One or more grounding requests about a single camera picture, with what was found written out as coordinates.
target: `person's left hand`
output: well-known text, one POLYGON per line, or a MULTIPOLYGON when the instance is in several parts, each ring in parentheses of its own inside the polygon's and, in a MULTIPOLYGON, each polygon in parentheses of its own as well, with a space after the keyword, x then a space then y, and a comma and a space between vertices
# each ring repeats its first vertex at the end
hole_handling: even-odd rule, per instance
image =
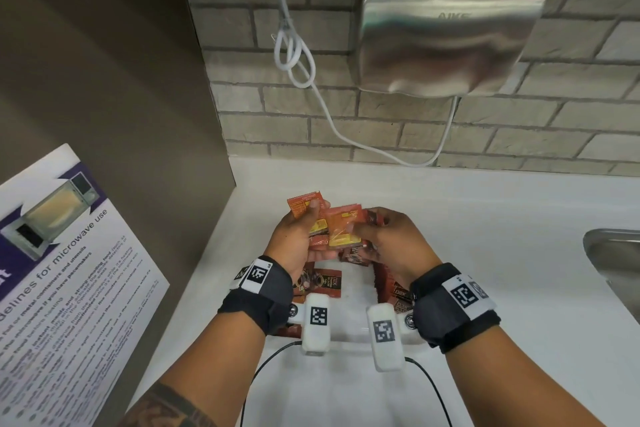
MULTIPOLYGON (((329 201, 324 202, 324 206, 329 208, 329 201)), ((320 201, 313 199, 309 203, 307 212, 296 220, 293 213, 289 212, 278 223, 273 230, 271 240, 264 254, 278 262, 289 272, 295 284, 305 262, 320 262, 323 260, 333 260, 338 258, 335 250, 309 250, 309 231, 314 226, 320 213, 320 201)))

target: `microwave image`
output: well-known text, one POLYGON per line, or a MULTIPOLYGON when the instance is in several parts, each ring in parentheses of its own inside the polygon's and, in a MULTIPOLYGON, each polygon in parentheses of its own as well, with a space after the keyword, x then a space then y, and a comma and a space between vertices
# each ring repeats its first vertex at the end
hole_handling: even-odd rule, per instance
POLYGON ((0 234, 37 261, 98 197, 84 174, 78 172, 27 213, 6 225, 0 234))

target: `stainless steel hand dryer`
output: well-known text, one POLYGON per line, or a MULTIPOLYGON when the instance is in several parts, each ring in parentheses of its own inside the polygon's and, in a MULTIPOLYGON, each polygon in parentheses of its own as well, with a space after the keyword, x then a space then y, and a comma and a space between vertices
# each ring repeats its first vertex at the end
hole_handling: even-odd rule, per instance
POLYGON ((545 0, 359 0, 351 69, 360 89, 489 95, 522 54, 545 0))

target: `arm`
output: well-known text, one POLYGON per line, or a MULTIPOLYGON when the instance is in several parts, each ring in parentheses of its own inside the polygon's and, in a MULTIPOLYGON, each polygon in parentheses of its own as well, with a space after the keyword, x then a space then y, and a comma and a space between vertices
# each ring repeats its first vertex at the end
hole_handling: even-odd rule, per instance
MULTIPOLYGON (((293 282, 305 262, 336 258, 335 252, 308 251, 308 233, 318 212, 319 203, 312 201, 299 220, 287 214, 264 252, 289 272, 293 282)), ((118 427, 232 427, 251 386, 264 340, 262 329, 244 312, 217 314, 118 427)))
MULTIPOLYGON (((362 254, 387 264, 404 288, 442 261, 408 216, 374 208, 388 225, 356 223, 353 232, 373 242, 362 254)), ((525 355, 499 326, 446 354, 476 427, 604 427, 578 400, 525 355)))

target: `black cable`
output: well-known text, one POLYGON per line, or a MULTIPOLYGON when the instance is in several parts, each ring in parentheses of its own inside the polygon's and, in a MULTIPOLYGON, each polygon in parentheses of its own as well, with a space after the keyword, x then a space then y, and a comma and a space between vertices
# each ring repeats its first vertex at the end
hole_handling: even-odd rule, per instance
MULTIPOLYGON (((302 344, 302 341, 294 341, 294 342, 290 342, 289 344, 285 344, 282 348, 280 348, 275 353, 273 353, 270 357, 265 359, 264 363, 262 363, 260 365, 260 368, 258 368, 258 370, 255 372, 255 375, 253 375, 253 380, 255 380, 255 377, 258 376, 258 373, 261 372, 262 368, 264 368, 265 365, 267 365, 268 362, 270 362, 272 359, 274 359, 278 353, 281 353, 282 351, 286 350, 287 348, 290 348, 291 346, 296 346, 296 345, 300 345, 300 344, 302 344)), ((244 422, 244 407, 246 407, 246 399, 244 399, 244 403, 242 404, 242 414, 240 415, 240 427, 242 427, 242 424, 244 422)))
POLYGON ((433 386, 433 389, 436 390, 436 395, 438 396, 438 400, 440 400, 440 404, 442 406, 442 409, 444 410, 444 415, 447 416, 447 422, 449 423, 449 427, 453 427, 453 425, 451 423, 451 419, 449 418, 449 413, 447 412, 447 407, 444 406, 444 402, 442 401, 442 397, 440 396, 440 392, 438 391, 438 388, 436 387, 436 384, 431 379, 430 375, 427 373, 427 370, 425 370, 422 367, 422 365, 420 363, 418 363, 416 360, 414 360, 413 358, 409 358, 409 357, 405 356, 404 357, 404 361, 406 361, 407 363, 413 363, 418 368, 420 368, 425 375, 427 375, 427 378, 431 382, 431 385, 433 386))

